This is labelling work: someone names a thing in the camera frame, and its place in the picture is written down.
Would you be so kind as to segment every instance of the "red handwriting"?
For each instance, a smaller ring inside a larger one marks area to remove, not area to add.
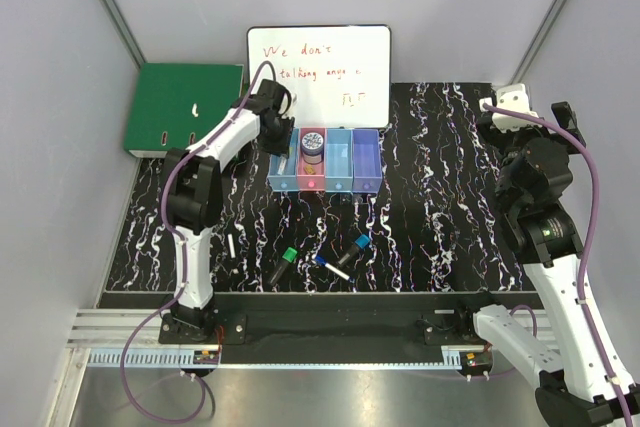
[[[318,73],[303,69],[302,67],[293,67],[291,69],[282,69],[280,71],[280,77],[283,79],[313,79],[315,82],[318,79]]]
[[[342,94],[342,105],[355,107],[357,104],[364,101],[366,96],[367,96],[366,92],[358,92],[357,94],[351,94],[347,92],[346,94]]]
[[[300,51],[300,53],[302,55],[318,55],[318,54],[322,54],[322,53],[327,53],[330,54],[331,53],[331,46],[330,45],[323,45],[322,47],[318,47],[318,46],[309,46],[306,42],[304,43],[304,47],[302,47],[302,50]]]
[[[278,53],[278,50],[280,50],[280,46],[269,47],[268,49],[262,49],[262,51],[264,52],[264,56],[267,58],[269,58],[270,55],[276,55]],[[282,49],[282,52],[280,53],[280,55],[282,57],[287,57],[287,49]]]
[[[327,76],[337,76],[338,80],[342,80],[342,74],[346,74],[347,71],[344,69],[333,69],[327,70]]]

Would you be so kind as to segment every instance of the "blue cap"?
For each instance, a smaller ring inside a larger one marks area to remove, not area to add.
[[[358,240],[356,240],[356,245],[361,249],[364,249],[367,245],[369,245],[369,242],[371,242],[369,240],[369,237],[367,237],[366,235],[361,235],[360,237],[358,237]]]

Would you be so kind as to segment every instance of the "purple bin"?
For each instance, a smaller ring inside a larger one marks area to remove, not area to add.
[[[382,184],[378,131],[353,131],[353,192],[377,194]]]

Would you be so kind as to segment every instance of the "green cap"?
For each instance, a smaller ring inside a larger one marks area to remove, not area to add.
[[[292,249],[291,247],[289,247],[287,251],[284,253],[284,255],[282,256],[282,258],[289,262],[295,262],[297,256],[298,256],[298,251],[296,249]]]

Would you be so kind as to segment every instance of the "cable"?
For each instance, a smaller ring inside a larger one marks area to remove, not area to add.
[[[442,325],[436,325],[436,324],[432,324],[431,322],[429,322],[427,319],[419,319],[416,321],[416,325],[418,327],[422,326],[422,325],[426,325],[427,327],[431,327],[432,329],[437,330],[438,332],[450,332],[453,329],[456,328],[455,325],[450,325],[448,327],[444,327]]]
[[[496,114],[508,115],[509,117],[515,117],[516,119],[538,124],[542,127],[546,127],[547,129],[552,130],[567,142],[569,142],[571,145],[573,145],[578,150],[578,152],[582,154],[582,157],[584,157],[584,160],[589,167],[592,184],[591,214],[589,216],[589,226],[587,227],[587,236],[584,242],[584,250],[582,251],[582,258],[580,259],[580,266],[578,267],[578,300],[581,301],[580,305],[582,306],[582,312],[584,313],[585,320],[587,321],[587,325],[589,326],[589,331],[591,332],[591,337],[593,338],[593,343],[596,346],[596,350],[598,351],[598,355],[600,356],[600,360],[602,361],[604,370],[607,373],[607,377],[610,380],[615,379],[616,373],[613,370],[611,362],[609,361],[607,350],[604,347],[604,343],[602,342],[602,338],[600,337],[600,333],[598,332],[598,328],[596,327],[595,320],[593,319],[593,315],[591,314],[591,308],[589,307],[587,302],[585,302],[586,295],[584,288],[584,279],[587,275],[587,259],[589,258],[589,253],[591,252],[591,245],[593,244],[593,237],[595,235],[596,224],[598,222],[598,210],[600,208],[600,178],[598,177],[598,169],[596,168],[595,160],[593,159],[593,157],[591,157],[591,154],[584,145],[582,145],[573,135],[571,135],[560,126],[554,125],[544,119],[539,119],[527,114],[521,114],[519,112],[511,112],[510,110],[499,109],[489,104],[484,104],[484,109]],[[611,386],[616,394],[616,397],[618,398],[618,401],[620,402],[620,407],[622,409],[626,427],[633,427],[633,421],[631,420],[631,411],[629,410],[627,399],[622,393],[621,387],[614,382],[611,382]]]
[[[136,400],[140,400],[142,397],[148,395],[149,393],[151,393],[151,391],[153,391],[153,389],[155,389],[157,386],[164,384],[165,382],[167,382],[168,380],[177,378],[177,377],[183,377],[184,376],[184,372],[180,371],[180,372],[174,372],[172,374],[169,374],[165,377],[162,377],[161,379],[156,380],[153,384],[149,385],[146,389],[144,389],[142,392],[140,392],[139,394],[137,394],[135,396]],[[209,415],[209,418],[213,418],[215,415],[215,411],[216,411],[216,400],[215,397],[213,395],[213,391],[211,390],[211,387],[209,387],[209,384],[207,384],[206,382],[204,383],[205,389],[206,389],[206,393],[209,396],[209,399],[211,400],[211,414]],[[126,409],[127,407],[131,407],[131,402],[129,402],[129,400],[126,400],[124,403],[118,405],[117,407],[108,407],[105,405],[104,401],[102,400],[104,397],[104,395],[100,395],[98,396],[98,401],[100,402],[102,408],[104,410],[106,410],[107,412],[110,413],[116,413],[116,412],[120,412],[123,409]]]
[[[519,310],[526,310],[531,314],[531,323],[532,323],[532,333],[535,338],[538,338],[538,319],[536,318],[536,314],[531,307],[524,304],[516,305],[513,309],[509,311],[509,315],[515,314]]]
[[[169,198],[169,189],[167,187],[173,184],[173,182],[176,179],[176,176],[178,175],[178,172],[180,171],[180,169],[182,169],[187,164],[187,162],[189,162],[192,158],[194,158],[200,152],[202,152],[203,150],[208,148],[211,145],[211,143],[214,140],[216,140],[238,118],[238,116],[240,115],[240,113],[244,109],[245,105],[247,104],[247,101],[249,100],[249,96],[251,95],[251,92],[253,91],[253,88],[255,87],[255,85],[256,85],[256,83],[258,81],[258,78],[260,77],[260,72],[262,71],[262,69],[265,66],[269,66],[270,67],[271,74],[273,75],[273,79],[274,80],[276,79],[276,71],[275,71],[275,68],[273,67],[273,64],[271,62],[269,62],[268,60],[265,60],[264,62],[262,62],[260,64],[260,66],[258,67],[258,70],[256,71],[256,75],[254,76],[253,80],[251,81],[251,84],[249,85],[249,89],[247,90],[247,92],[245,92],[244,97],[242,97],[242,101],[240,102],[240,105],[238,106],[236,111],[233,113],[233,115],[231,115],[229,120],[227,120],[222,125],[222,127],[220,127],[213,134],[211,134],[211,136],[209,138],[207,138],[202,145],[200,145],[199,147],[193,149],[180,162],[178,162],[178,164],[175,166],[175,168],[169,174],[169,177],[167,179],[167,183],[165,184],[165,187],[162,190],[162,197],[161,197],[161,200],[160,200],[160,216],[162,217],[162,222],[164,223],[166,229],[169,232],[171,232],[173,235],[175,235],[176,237],[178,237],[180,239],[178,243],[182,247],[181,248],[181,254],[182,254],[182,285],[180,286],[180,289],[176,293],[175,297],[173,297],[173,299],[171,299],[169,302],[164,304],[162,307],[160,307],[157,310],[155,310],[151,315],[149,315],[146,319],[144,319],[142,322],[140,322],[140,325],[138,325],[135,329],[133,329],[133,332],[131,333],[131,335],[129,336],[129,338],[127,339],[127,341],[124,344],[124,348],[122,349],[122,355],[120,357],[120,379],[122,380],[122,387],[124,388],[124,392],[127,395],[127,398],[129,399],[129,402],[131,402],[131,405],[133,405],[136,408],[136,410],[138,412],[140,412],[142,415],[146,416],[147,418],[149,418],[151,420],[155,420],[156,422],[161,422],[163,424],[171,424],[171,425],[186,424],[187,422],[190,422],[191,420],[196,418],[198,416],[198,414],[200,413],[200,411],[202,410],[202,407],[204,406],[205,391],[206,391],[206,387],[205,387],[206,383],[200,377],[195,377],[196,380],[200,383],[200,387],[202,387],[202,400],[201,400],[200,404],[198,405],[198,408],[196,408],[196,410],[191,415],[189,415],[189,416],[187,416],[187,417],[185,417],[183,419],[166,419],[164,417],[159,417],[159,416],[157,416],[155,414],[152,414],[151,412],[146,410],[144,407],[142,407],[138,403],[138,401],[135,399],[135,397],[133,396],[133,393],[131,392],[131,389],[129,388],[129,384],[127,383],[127,376],[126,376],[126,372],[125,372],[124,362],[125,362],[125,358],[126,358],[126,355],[127,355],[127,351],[129,350],[129,347],[131,346],[131,343],[133,342],[133,339],[135,339],[136,335],[138,335],[138,333],[142,330],[142,328],[147,323],[149,323],[149,321],[151,321],[151,319],[153,319],[156,315],[159,315],[163,310],[166,310],[166,309],[170,308],[173,304],[178,302],[178,299],[184,294],[184,291],[185,291],[186,286],[187,286],[187,272],[188,272],[188,268],[187,268],[187,239],[181,232],[179,232],[175,228],[175,226],[173,226],[173,225],[171,225],[169,223],[169,220],[168,220],[168,217],[167,217],[167,199]]]
[[[289,109],[291,108],[291,104],[293,103],[293,101],[291,100],[291,92],[289,92],[288,89],[285,89],[284,94],[287,96],[287,108],[284,109],[284,112],[282,112],[280,115],[286,115],[286,113],[289,112]]]
[[[224,339],[224,328],[220,326],[220,330],[222,331],[222,339],[220,338],[220,333],[218,332],[218,329],[216,328],[214,330],[216,333],[216,338],[218,340],[218,352],[216,352],[216,355],[214,355],[212,359],[199,360],[198,364],[212,364],[212,365],[220,364],[220,356],[222,355],[222,339]]]

